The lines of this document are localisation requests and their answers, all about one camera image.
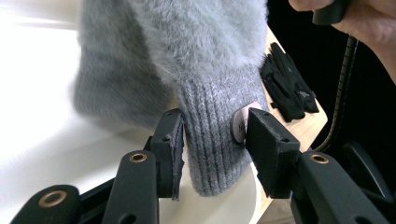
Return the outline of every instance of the human hand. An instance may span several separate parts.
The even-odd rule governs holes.
[[[334,0],[289,0],[297,11],[317,10]],[[366,44],[396,83],[396,1],[349,0],[341,22],[333,27]]]

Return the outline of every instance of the white surface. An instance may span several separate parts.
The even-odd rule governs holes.
[[[83,118],[71,106],[79,61],[77,1],[0,2],[0,223],[38,191],[70,184],[80,193],[114,177],[120,158],[150,132]],[[160,201],[161,223],[256,223],[260,185],[247,169],[215,198],[199,197],[187,166],[178,203]]]

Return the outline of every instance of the glove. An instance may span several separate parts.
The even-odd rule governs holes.
[[[177,93],[192,185],[202,196],[228,189],[251,162],[231,135],[233,114],[252,102],[268,110],[260,81],[264,0],[134,0],[150,57]]]
[[[156,76],[141,27],[126,0],[83,0],[74,106],[83,114],[154,130],[171,100]]]
[[[262,81],[272,99],[276,103],[283,119],[291,122],[293,119],[303,119],[305,112],[300,99],[294,94],[289,81],[286,80],[277,68],[274,57],[268,54],[261,70]]]
[[[301,77],[293,59],[288,53],[284,53],[277,43],[271,44],[271,53],[280,74],[289,82],[292,90],[300,99],[304,110],[309,113],[318,113],[319,110],[315,101],[316,96]]]

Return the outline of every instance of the dark floor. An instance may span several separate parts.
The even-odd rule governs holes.
[[[269,0],[269,26],[316,93],[329,122],[313,147],[318,146],[332,123],[335,94],[347,35],[331,26],[316,26],[312,12],[297,13],[288,1]],[[396,86],[375,55],[362,43],[346,102],[343,126],[327,151],[347,164],[341,145],[357,141],[370,154],[392,192],[396,190]]]

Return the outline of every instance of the cord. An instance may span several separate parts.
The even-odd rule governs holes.
[[[326,151],[334,143],[341,130],[342,119],[347,102],[347,90],[349,80],[352,75],[352,68],[353,63],[355,62],[356,49],[358,48],[358,45],[359,40],[350,35],[346,42],[346,52],[344,54],[343,65],[341,66],[340,78],[338,80],[338,90],[335,98],[334,111],[332,113],[332,126],[326,139],[314,149],[315,151]]]

